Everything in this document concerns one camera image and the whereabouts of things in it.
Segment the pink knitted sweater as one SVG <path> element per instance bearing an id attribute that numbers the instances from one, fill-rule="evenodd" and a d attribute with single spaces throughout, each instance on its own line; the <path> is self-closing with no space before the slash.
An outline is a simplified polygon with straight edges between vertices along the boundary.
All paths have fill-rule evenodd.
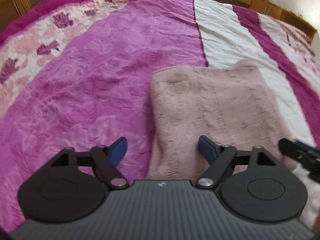
<path id="1" fill-rule="evenodd" d="M 291 138 L 275 96 L 259 69 L 241 60 L 228 69 L 175 66 L 153 73 L 155 136 L 147 177 L 195 181 L 208 168 L 199 137 L 239 150 L 263 146 L 289 170 L 278 141 Z"/>

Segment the pink folded blanket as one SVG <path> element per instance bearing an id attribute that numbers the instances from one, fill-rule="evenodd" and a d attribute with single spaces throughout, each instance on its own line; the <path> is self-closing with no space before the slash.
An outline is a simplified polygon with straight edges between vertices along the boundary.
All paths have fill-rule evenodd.
<path id="1" fill-rule="evenodd" d="M 306 33 L 283 21 L 276 20 L 276 22 L 281 26 L 283 31 L 285 31 L 288 44 L 293 47 L 296 52 L 302 54 L 304 57 L 316 56 Z"/>

